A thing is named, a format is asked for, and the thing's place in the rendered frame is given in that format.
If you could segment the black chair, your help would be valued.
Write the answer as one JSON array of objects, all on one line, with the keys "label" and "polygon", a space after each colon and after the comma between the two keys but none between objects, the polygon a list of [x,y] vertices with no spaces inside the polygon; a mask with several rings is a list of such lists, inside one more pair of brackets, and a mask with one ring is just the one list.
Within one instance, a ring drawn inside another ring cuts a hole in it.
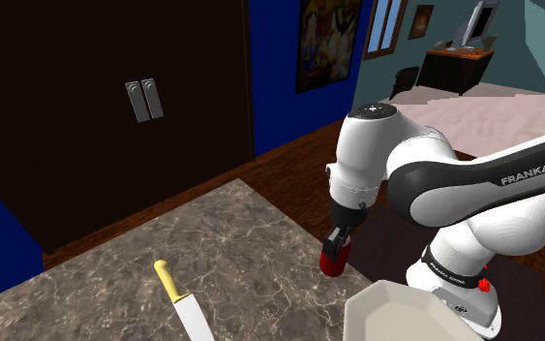
[{"label": "black chair", "polygon": [[395,82],[389,100],[392,100],[401,92],[410,91],[415,85],[420,68],[418,66],[407,67],[395,75]]}]

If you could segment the wooden framed window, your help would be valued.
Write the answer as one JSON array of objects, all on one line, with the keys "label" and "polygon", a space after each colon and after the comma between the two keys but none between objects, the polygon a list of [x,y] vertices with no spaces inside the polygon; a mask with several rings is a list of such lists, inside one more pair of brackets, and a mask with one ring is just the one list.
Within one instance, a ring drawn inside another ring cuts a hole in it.
[{"label": "wooden framed window", "polygon": [[362,60],[395,51],[408,0],[373,0]]}]

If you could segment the small dark wall picture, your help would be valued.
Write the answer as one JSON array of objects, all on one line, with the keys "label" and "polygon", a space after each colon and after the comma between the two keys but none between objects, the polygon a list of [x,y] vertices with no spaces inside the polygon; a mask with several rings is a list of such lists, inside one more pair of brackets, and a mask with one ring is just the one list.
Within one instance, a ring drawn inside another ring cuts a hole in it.
[{"label": "small dark wall picture", "polygon": [[409,31],[409,40],[423,38],[429,26],[434,5],[418,5]]}]

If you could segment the red cup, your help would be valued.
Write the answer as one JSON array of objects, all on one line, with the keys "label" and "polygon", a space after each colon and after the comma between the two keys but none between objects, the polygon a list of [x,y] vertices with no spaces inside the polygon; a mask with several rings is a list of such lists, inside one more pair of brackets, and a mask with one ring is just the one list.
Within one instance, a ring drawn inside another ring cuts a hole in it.
[{"label": "red cup", "polygon": [[351,239],[348,237],[345,244],[340,248],[336,261],[331,261],[324,252],[320,253],[319,268],[323,274],[329,277],[340,276],[346,267],[348,254],[351,247]]}]

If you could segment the colourful wall painting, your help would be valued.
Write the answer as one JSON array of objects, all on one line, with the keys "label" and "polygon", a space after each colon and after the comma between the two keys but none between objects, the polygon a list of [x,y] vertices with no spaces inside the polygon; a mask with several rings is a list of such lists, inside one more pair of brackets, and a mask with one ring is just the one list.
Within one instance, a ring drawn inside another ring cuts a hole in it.
[{"label": "colourful wall painting", "polygon": [[295,92],[349,77],[363,0],[300,0]]}]

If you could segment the dark desk with computer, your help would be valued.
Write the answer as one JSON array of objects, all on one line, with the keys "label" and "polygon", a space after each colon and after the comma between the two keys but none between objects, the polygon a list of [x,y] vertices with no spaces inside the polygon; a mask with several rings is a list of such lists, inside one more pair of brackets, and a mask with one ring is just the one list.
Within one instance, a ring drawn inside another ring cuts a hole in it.
[{"label": "dark desk with computer", "polygon": [[499,5],[499,0],[479,0],[470,19],[457,28],[451,46],[427,51],[416,85],[459,96],[477,85],[495,53],[498,35],[487,32]]}]

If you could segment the yellow handled kitchen knife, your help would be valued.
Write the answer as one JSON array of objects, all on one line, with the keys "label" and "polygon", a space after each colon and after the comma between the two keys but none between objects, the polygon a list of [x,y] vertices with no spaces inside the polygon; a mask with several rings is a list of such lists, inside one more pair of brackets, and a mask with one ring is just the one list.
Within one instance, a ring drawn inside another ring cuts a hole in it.
[{"label": "yellow handled kitchen knife", "polygon": [[191,341],[215,341],[208,322],[192,293],[180,294],[172,276],[167,270],[167,262],[156,260],[157,272],[167,295]]}]

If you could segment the dark wooden wardrobe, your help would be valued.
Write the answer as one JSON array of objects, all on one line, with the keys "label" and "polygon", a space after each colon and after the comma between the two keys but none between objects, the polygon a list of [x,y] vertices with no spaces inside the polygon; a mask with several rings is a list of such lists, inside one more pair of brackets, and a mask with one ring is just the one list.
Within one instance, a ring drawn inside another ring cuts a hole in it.
[{"label": "dark wooden wardrobe", "polygon": [[252,159],[248,0],[0,0],[0,201],[47,253]]}]

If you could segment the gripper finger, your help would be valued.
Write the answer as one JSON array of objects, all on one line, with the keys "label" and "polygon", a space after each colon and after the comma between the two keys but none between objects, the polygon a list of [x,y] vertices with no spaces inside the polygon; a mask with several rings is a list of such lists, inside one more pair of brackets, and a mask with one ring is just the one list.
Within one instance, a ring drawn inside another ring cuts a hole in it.
[{"label": "gripper finger", "polygon": [[336,262],[341,249],[349,243],[351,227],[333,227],[324,237],[322,253],[331,261]]}]

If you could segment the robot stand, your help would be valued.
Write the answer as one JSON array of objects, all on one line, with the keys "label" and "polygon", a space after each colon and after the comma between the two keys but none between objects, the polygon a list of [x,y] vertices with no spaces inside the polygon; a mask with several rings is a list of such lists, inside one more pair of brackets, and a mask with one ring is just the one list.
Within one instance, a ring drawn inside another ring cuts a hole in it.
[{"label": "robot stand", "polygon": [[[369,280],[406,283],[408,267],[420,258],[435,230],[416,227],[383,205],[374,205],[352,236],[348,263]],[[541,275],[504,256],[488,263],[497,289],[502,324],[493,341],[545,341],[545,296]]]}]

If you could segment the white octagonal plate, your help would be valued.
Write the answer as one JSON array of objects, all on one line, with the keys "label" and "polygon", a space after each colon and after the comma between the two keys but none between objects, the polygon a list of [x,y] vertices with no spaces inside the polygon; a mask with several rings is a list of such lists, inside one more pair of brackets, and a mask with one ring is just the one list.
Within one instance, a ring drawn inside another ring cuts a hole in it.
[{"label": "white octagonal plate", "polygon": [[346,301],[343,341],[483,341],[435,295],[378,280]]}]

